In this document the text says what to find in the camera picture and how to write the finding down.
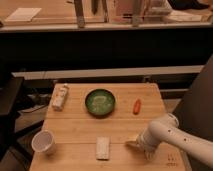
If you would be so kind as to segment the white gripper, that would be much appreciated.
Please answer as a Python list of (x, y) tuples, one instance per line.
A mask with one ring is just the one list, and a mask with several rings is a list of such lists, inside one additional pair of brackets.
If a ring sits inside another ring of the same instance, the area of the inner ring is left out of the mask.
[(147, 160), (154, 158), (155, 147), (144, 138), (143, 134), (139, 134), (135, 140), (126, 141), (125, 145), (143, 152)]

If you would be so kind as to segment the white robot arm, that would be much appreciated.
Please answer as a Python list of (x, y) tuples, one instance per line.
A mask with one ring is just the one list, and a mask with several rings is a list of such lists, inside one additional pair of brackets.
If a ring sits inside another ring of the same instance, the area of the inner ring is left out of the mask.
[(150, 121), (147, 128), (134, 141), (126, 141), (125, 144), (143, 151), (150, 160), (162, 142), (185, 151), (213, 168), (213, 142), (180, 130), (179, 120), (171, 113)]

